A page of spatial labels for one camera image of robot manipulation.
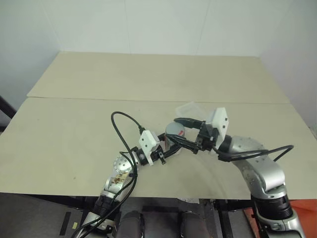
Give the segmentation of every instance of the white wall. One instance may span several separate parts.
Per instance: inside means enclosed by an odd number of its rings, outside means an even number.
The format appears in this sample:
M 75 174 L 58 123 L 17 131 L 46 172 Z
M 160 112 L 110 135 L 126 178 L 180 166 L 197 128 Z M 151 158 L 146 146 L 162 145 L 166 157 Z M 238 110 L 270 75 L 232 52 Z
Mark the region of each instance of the white wall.
M 0 95 L 18 108 L 58 50 L 229 56 L 265 51 L 266 62 L 293 1 L 5 0 Z
M 37 0 L 1 0 L 0 32 L 0 95 L 18 109 L 60 46 Z
M 317 123 L 317 1 L 294 1 L 261 54 L 308 126 Z

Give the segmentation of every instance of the white 3d-printed part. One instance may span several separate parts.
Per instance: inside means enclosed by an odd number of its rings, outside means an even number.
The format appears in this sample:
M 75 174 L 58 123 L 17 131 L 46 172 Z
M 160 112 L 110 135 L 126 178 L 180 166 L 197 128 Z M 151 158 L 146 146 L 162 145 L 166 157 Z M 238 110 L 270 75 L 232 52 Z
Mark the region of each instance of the white 3d-printed part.
M 139 144 L 144 152 L 145 157 L 147 158 L 150 165 L 153 164 L 151 159 L 151 153 L 155 151 L 159 146 L 159 138 L 155 133 L 145 130 L 142 132 Z
M 213 128 L 218 129 L 219 136 L 216 142 L 216 148 L 219 148 L 224 141 L 229 126 L 226 108 L 216 108 L 206 122 L 210 123 Z

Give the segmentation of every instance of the black wire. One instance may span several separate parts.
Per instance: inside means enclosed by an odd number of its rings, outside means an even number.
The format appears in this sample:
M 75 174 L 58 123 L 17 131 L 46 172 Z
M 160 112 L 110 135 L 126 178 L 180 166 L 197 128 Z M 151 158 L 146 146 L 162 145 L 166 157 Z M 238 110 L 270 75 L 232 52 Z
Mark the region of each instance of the black wire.
M 276 162 L 278 161 L 283 155 L 285 155 L 287 152 L 289 152 L 291 149 L 294 148 L 293 145 L 291 145 L 292 147 L 289 147 L 287 150 L 285 150 L 283 153 L 281 153 L 279 156 L 277 156 L 273 161 Z
M 286 146 L 282 146 L 282 147 L 279 147 L 279 148 L 276 148 L 276 149 L 273 149 L 273 150 L 253 150 L 253 151 L 245 151 L 245 152 L 242 152 L 242 153 L 245 153 L 246 155 L 247 154 L 253 154 L 253 155 L 249 155 L 249 156 L 242 156 L 242 157 L 235 157 L 233 158 L 234 156 L 237 156 L 238 153 L 224 153 L 222 151 L 219 151 L 215 145 L 212 146 L 212 149 L 220 155 L 220 160 L 225 160 L 225 161 L 238 161 L 238 160 L 246 160 L 246 159 L 251 159 L 251 158 L 255 158 L 255 157 L 258 157 L 258 156 L 263 156 L 263 155 L 268 155 L 268 154 L 271 154 L 271 153 L 275 153 L 277 151 L 281 151 L 281 150 L 285 150 L 283 153 L 281 153 L 279 156 L 277 156 L 274 161 L 277 161 L 278 159 L 280 159 L 283 155 L 285 155 L 287 152 L 289 152 L 291 149 L 293 149 L 294 146 L 293 145 L 286 145 Z
M 132 170 L 133 170 L 133 178 L 132 178 L 132 180 L 131 180 L 124 188 L 122 188 L 118 193 L 116 193 L 116 195 L 114 196 L 114 199 L 115 199 L 124 189 L 126 189 L 129 185 L 131 185 L 131 183 L 133 182 L 132 187 L 130 188 L 130 190 L 129 190 L 129 192 L 127 193 L 127 195 L 123 198 L 123 200 L 122 200 L 121 202 L 119 202 L 109 213 L 107 213 L 107 214 L 106 214 L 105 216 L 103 216 L 103 217 L 98 217 L 97 219 L 95 219 L 95 220 L 93 220 L 93 221 L 91 221 L 91 222 L 89 222 L 89 223 L 86 223 L 86 224 L 80 226 L 79 228 L 77 228 L 77 229 L 75 230 L 75 232 L 73 233 L 73 235 L 71 236 L 71 238 L 75 238 L 75 236 L 77 235 L 78 232 L 80 232 L 82 229 L 86 228 L 87 226 L 89 226 L 89 225 L 91 225 L 91 224 L 93 224 L 93 223 L 95 223 L 95 222 L 97 222 L 96 225 L 94 225 L 94 226 L 93 226 L 91 229 L 89 229 L 86 233 L 84 233 L 82 236 L 80 236 L 80 238 L 84 238 L 84 237 L 87 236 L 90 232 L 92 232 L 94 229 L 96 229 L 102 222 L 104 222 L 104 221 L 108 218 L 108 216 L 110 216 L 118 207 L 120 207 L 123 202 L 125 202 L 125 200 L 126 200 L 126 199 L 130 196 L 130 194 L 132 193 L 132 191 L 133 191 L 133 189 L 134 189 L 134 187 L 135 187 L 135 184 L 136 184 L 136 182 L 137 182 L 137 176 L 138 176 L 137 165 L 136 165 L 136 162 L 135 162 L 135 159 L 134 159 L 134 156 L 133 156 L 133 154 L 132 154 L 132 151 L 131 151 L 130 147 L 128 146 L 128 144 L 127 144 L 126 141 L 124 140 L 123 136 L 121 135 L 121 133 L 120 133 L 118 127 L 116 126 L 116 124 L 115 124 L 115 122 L 114 122 L 114 115 L 115 115 L 115 114 L 120 114 L 120 115 L 126 116 L 127 118 L 129 118 L 129 119 L 131 119 L 132 121 L 134 121 L 135 124 L 136 124 L 136 125 L 138 126 L 138 128 L 139 128 L 140 134 L 141 134 L 142 131 L 145 130 L 145 129 L 144 129 L 133 117 L 131 117 L 130 115 L 128 115 L 128 114 L 126 114 L 126 113 L 123 113 L 123 112 L 113 112 L 113 113 L 111 114 L 111 122 L 112 122 L 112 125 L 113 125 L 113 127 L 114 127 L 114 130 L 116 131 L 116 133 L 118 134 L 120 140 L 122 141 L 122 143 L 124 144 L 125 148 L 127 149 L 127 151 L 128 151 L 127 153 L 129 153 L 129 155 L 130 155 L 130 157 L 131 157 L 131 159 L 132 159 L 132 162 L 131 162 L 131 160 L 130 160 L 127 156 L 125 156 L 125 155 L 123 154 L 123 152 L 120 152 L 120 154 L 121 154 L 122 156 L 124 156 L 124 157 L 129 161 L 129 163 L 130 163 L 131 166 L 132 166 Z
M 102 219 L 99 220 L 99 222 L 97 222 L 93 227 L 91 227 L 86 233 L 84 233 L 82 236 L 80 236 L 80 238 L 84 238 L 86 237 L 87 235 L 90 234 L 90 232 L 92 232 L 94 229 L 96 229 L 102 222 L 104 222 L 116 209 L 118 209 L 118 207 L 120 207 L 124 202 L 125 200 L 130 196 L 130 194 L 132 193 L 134 187 L 135 187 L 135 184 L 137 182 L 136 179 L 133 180 L 133 184 L 132 184 L 132 187 L 131 189 L 129 190 L 129 192 L 127 193 L 127 195 L 124 197 L 124 199 L 119 202 L 118 205 L 116 205 L 107 215 L 105 215 L 104 217 L 102 217 Z
M 120 152 L 120 154 L 121 154 L 124 158 L 126 158 L 127 161 L 130 163 L 131 167 L 133 167 L 134 164 L 132 164 L 131 160 L 130 160 L 124 153 L 125 153 L 125 152 Z M 112 198 L 112 200 L 111 200 L 111 202 L 110 202 L 110 206 L 114 203 L 115 199 L 121 194 L 121 192 L 122 192 L 123 190 L 125 190 L 128 186 L 130 186 L 131 183 L 134 181 L 134 174 L 132 174 L 132 175 L 133 175 L 133 177 L 132 177 L 131 181 L 130 181 L 126 186 L 124 186 L 122 189 L 120 189 L 119 192 L 117 192 L 117 193 L 115 194 L 115 196 L 113 196 L 113 198 Z

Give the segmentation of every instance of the beige tabletop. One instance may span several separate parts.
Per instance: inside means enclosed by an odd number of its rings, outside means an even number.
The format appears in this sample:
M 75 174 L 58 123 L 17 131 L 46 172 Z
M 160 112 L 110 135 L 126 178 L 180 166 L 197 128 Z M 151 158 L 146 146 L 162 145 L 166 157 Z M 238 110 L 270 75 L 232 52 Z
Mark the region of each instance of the beige tabletop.
M 0 136 L 0 191 L 97 196 L 124 146 L 110 114 L 123 111 L 162 133 L 175 109 L 196 101 L 226 107 L 228 134 L 271 149 L 295 148 L 278 162 L 291 199 L 317 198 L 316 140 L 255 57 L 106 53 L 58 54 Z M 135 125 L 117 117 L 129 145 Z M 189 139 L 195 139 L 190 131 Z M 249 199 L 237 168 L 214 154 L 182 150 L 140 169 L 133 196 Z
M 28 97 L 289 103 L 256 57 L 62 52 Z
M 124 146 L 110 122 L 113 111 L 132 115 L 156 133 L 182 102 L 28 98 L 0 136 L 0 191 L 97 196 Z M 278 163 L 290 199 L 317 198 L 317 142 L 290 104 L 199 103 L 205 111 L 226 107 L 230 135 L 250 136 L 272 149 L 295 148 Z M 132 147 L 135 125 L 116 117 Z M 139 171 L 133 196 L 249 199 L 236 167 L 207 152 L 179 155 Z

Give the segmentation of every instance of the orange object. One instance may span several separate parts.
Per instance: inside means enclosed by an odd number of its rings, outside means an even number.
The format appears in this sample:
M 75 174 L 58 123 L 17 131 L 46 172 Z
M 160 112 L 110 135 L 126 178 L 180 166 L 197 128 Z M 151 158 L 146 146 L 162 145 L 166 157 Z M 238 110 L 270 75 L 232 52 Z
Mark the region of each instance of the orange object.
M 297 212 L 306 238 L 317 238 L 317 199 L 291 201 L 292 208 Z M 260 238 L 256 220 L 252 217 L 253 210 L 245 209 L 244 213 L 256 238 Z

